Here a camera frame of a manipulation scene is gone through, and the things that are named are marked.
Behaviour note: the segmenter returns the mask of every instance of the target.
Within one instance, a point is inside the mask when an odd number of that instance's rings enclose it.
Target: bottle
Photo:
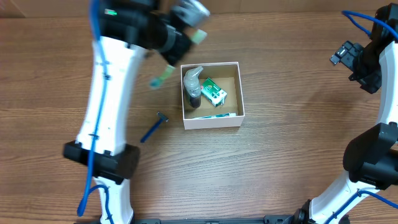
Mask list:
[[[203,71],[203,67],[199,66],[187,71],[184,76],[185,96],[193,108],[200,106],[201,87],[198,77],[201,71]]]

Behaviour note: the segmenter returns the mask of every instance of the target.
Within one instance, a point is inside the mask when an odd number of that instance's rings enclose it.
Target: wooden table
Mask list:
[[[127,141],[142,155],[131,187],[136,217],[294,213],[338,177],[346,145],[376,121],[380,93],[329,62],[345,40],[369,41],[339,12],[223,14],[203,29],[208,39],[182,63],[238,61],[246,118],[240,128],[184,131],[178,72],[153,91],[165,62],[146,60],[127,122]],[[99,218],[98,193],[76,216],[86,167],[62,157],[90,92],[88,19],[2,19],[0,30],[0,223]],[[170,122],[140,144],[157,111]],[[398,202],[398,187],[381,195]],[[373,198],[350,215],[353,223],[398,218]]]

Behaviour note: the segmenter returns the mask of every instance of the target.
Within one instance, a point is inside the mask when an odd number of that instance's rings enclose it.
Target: green light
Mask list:
[[[116,16],[118,13],[112,9],[105,9],[105,14],[110,15],[110,16]]]

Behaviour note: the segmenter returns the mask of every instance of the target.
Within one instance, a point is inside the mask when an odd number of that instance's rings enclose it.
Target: white box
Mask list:
[[[227,92],[225,104],[214,107],[203,95],[199,108],[192,108],[185,98],[183,87],[183,77],[189,69],[202,66],[203,71],[199,75],[202,84],[207,78],[211,78],[221,89]],[[241,84],[241,74],[238,62],[205,63],[195,65],[181,65],[181,97],[182,97],[182,116],[184,128],[222,128],[239,127],[244,119],[244,105]],[[236,113],[234,117],[192,119],[204,116],[211,116],[225,113]]]

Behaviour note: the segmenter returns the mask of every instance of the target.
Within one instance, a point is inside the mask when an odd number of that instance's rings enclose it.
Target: cardboard box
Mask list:
[[[183,78],[189,69],[199,66],[203,67],[203,71],[199,75],[200,83],[203,83],[207,78],[211,78],[220,88],[227,92],[228,95],[223,106],[214,107],[203,95],[201,96],[201,105],[199,108],[195,109],[189,105],[183,89]],[[184,128],[186,130],[240,126],[244,119],[244,105],[239,63],[226,62],[181,65],[181,97],[182,116]],[[193,119],[225,113],[236,113],[236,116],[227,118]]]

